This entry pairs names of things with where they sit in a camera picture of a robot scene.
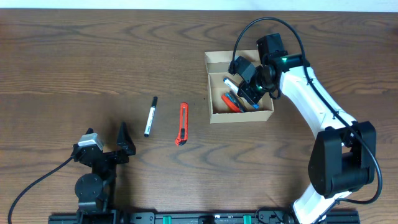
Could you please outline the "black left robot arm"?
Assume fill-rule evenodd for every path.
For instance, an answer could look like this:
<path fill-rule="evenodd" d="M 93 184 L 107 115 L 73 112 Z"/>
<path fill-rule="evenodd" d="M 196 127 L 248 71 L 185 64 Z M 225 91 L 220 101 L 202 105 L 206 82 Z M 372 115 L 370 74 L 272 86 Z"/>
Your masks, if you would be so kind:
<path fill-rule="evenodd" d="M 116 145 L 118 150 L 104 152 L 104 142 L 91 128 L 73 145 L 73 160 L 91 168 L 91 172 L 81 176 L 75 184 L 79 211 L 105 213 L 113 206 L 116 167 L 127 164 L 129 157 L 136 153 L 125 122 L 121 123 Z"/>

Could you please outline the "red black utility knife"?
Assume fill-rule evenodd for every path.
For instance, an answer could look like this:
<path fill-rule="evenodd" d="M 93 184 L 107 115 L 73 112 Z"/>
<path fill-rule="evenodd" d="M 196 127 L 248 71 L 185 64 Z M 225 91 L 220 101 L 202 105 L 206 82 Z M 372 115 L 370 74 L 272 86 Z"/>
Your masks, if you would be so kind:
<path fill-rule="evenodd" d="M 237 95 L 230 91 L 229 93 L 225 93 L 221 96 L 221 99 L 226 104 L 226 106 L 234 113 L 245 113 L 247 109 L 245 106 L 240 102 Z"/>

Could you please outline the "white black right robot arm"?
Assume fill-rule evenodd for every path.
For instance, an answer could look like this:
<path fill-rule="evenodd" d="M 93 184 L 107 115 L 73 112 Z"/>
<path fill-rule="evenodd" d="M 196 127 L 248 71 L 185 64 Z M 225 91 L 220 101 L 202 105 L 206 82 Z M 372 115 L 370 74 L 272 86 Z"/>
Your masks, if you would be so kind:
<path fill-rule="evenodd" d="M 317 80 L 305 54 L 289 54 L 279 34 L 257 40 L 258 66 L 233 55 L 231 74 L 243 80 L 238 95 L 252 106 L 265 95 L 288 97 L 315 137 L 308 163 L 310 185 L 284 213 L 284 223 L 328 222 L 330 210 L 380 178 L 376 130 L 343 110 Z"/>

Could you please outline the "blue capped white marker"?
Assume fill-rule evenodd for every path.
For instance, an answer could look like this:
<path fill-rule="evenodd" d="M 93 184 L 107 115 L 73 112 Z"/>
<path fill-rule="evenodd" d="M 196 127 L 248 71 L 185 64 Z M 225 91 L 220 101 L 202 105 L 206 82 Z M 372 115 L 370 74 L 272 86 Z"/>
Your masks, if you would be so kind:
<path fill-rule="evenodd" d="M 236 95 L 238 94 L 238 86 L 236 86 L 229 78 L 224 78 L 223 82 L 228 85 Z"/>

